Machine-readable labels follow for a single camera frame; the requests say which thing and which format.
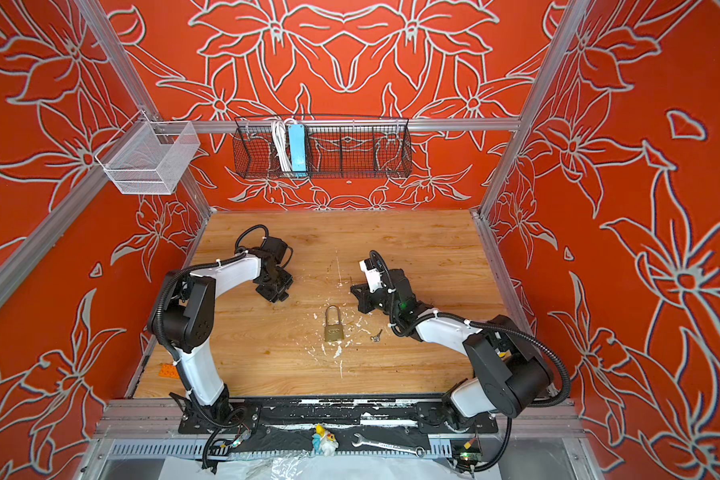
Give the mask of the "brass padlock with steel shackle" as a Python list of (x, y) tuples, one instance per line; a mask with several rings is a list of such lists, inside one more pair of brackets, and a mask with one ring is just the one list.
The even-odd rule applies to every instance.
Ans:
[(341, 310), (337, 305), (329, 305), (324, 315), (324, 341), (339, 342), (345, 338)]

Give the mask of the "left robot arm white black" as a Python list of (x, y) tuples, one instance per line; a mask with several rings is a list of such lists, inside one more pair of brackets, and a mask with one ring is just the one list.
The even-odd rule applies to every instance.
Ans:
[(148, 330), (169, 353), (187, 393), (189, 412), (215, 428), (242, 421), (244, 411), (229, 402), (229, 390), (215, 366), (210, 337), (215, 301), (245, 283), (270, 303), (288, 298), (293, 277), (286, 266), (293, 248), (263, 224), (245, 230), (230, 258), (168, 272), (157, 294)]

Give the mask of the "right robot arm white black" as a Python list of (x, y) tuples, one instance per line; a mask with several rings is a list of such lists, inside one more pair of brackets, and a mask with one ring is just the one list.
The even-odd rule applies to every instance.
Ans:
[(395, 336), (437, 344), (469, 360), (473, 378), (444, 398), (456, 417), (516, 418), (527, 408), (552, 407), (569, 398), (572, 381), (562, 360), (508, 316), (475, 321), (427, 304), (416, 297), (404, 271), (389, 268), (375, 250), (359, 266), (366, 281), (350, 292), (361, 313), (379, 310)]

